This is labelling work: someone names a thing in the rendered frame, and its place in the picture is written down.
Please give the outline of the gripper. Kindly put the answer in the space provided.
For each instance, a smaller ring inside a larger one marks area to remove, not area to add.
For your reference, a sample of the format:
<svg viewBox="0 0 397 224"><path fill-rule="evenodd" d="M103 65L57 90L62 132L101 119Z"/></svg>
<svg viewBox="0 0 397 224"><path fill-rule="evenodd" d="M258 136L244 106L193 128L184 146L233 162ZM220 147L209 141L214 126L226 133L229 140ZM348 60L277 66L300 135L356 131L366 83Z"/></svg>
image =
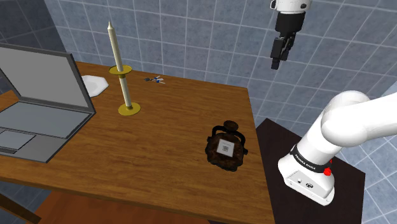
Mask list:
<svg viewBox="0 0 397 224"><path fill-rule="evenodd" d="M305 12L296 14L285 14L279 12L275 24L275 30L279 37L274 39L270 57L272 58L271 69L278 70L280 61L288 59L289 51L292 49L296 33L301 31Z"/></svg>

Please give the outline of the dark brown labelled bottle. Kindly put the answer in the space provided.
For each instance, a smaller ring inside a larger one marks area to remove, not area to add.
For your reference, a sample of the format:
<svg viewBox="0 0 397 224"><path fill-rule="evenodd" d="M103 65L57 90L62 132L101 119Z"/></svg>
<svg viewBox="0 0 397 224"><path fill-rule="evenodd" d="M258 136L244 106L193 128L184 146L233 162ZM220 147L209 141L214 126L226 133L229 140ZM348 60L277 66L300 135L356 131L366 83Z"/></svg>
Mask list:
<svg viewBox="0 0 397 224"><path fill-rule="evenodd" d="M243 164L246 138L238 131L238 124L231 120L212 128L207 138L205 154L207 161L223 170L235 172Z"/></svg>

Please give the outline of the brown wooden table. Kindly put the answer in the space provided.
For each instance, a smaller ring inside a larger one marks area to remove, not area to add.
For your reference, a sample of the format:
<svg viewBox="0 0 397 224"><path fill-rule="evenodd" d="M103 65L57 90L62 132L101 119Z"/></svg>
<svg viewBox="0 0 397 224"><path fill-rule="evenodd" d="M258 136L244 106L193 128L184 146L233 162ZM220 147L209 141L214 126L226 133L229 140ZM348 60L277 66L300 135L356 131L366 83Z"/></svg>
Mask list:
<svg viewBox="0 0 397 224"><path fill-rule="evenodd" d="M173 76L154 83L132 71L128 86L141 110L123 116L118 77L106 66L78 69L109 84L92 99L95 115L48 163L0 156L1 181L225 223L275 223L245 88ZM249 151L235 172L205 154L212 128L227 120Z"/></svg>

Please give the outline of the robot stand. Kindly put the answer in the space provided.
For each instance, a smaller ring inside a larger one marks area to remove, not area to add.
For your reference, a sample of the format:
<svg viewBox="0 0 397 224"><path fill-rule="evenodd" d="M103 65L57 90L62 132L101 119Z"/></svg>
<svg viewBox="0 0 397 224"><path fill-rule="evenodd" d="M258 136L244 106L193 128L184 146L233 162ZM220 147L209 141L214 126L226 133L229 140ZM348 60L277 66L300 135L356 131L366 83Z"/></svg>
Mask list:
<svg viewBox="0 0 397 224"><path fill-rule="evenodd" d="M335 196L329 205L322 206L286 186L277 167L300 136L268 118L256 133L275 224L361 224L364 172L334 157Z"/></svg>

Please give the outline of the cream candle on gold holder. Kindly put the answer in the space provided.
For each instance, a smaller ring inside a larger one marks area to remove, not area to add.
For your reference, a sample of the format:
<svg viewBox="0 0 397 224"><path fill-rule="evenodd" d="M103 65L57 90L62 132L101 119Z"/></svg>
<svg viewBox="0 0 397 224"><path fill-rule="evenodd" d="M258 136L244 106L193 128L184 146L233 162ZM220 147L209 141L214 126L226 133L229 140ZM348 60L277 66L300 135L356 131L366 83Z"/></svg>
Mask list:
<svg viewBox="0 0 397 224"><path fill-rule="evenodd" d="M132 68L128 65L124 65L122 62L116 32L110 21L108 22L108 34L116 63L115 66L109 68L109 73L118 76L125 101L125 103L118 108L118 112L123 116L135 115L141 110L141 107L138 103L131 101L126 78L126 75L132 71Z"/></svg>

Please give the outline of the white angular dish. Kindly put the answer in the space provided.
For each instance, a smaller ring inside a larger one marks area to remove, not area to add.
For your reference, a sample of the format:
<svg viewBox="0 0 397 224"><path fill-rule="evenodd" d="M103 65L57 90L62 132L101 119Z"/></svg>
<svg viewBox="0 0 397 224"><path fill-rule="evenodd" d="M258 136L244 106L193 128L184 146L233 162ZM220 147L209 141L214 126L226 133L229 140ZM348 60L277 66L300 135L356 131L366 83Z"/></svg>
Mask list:
<svg viewBox="0 0 397 224"><path fill-rule="evenodd" d="M82 80L90 97L100 95L109 87L106 79L100 76L84 75Z"/></svg>

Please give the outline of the grey open laptop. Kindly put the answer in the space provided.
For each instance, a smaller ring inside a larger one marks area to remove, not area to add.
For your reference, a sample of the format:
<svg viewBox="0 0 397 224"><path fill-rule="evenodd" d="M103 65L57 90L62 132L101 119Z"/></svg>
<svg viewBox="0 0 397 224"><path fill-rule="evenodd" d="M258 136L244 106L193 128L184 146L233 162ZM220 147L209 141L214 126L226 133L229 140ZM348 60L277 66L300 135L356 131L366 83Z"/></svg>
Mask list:
<svg viewBox="0 0 397 224"><path fill-rule="evenodd" d="M96 113L70 53L0 43L0 77L0 155L47 163Z"/></svg>

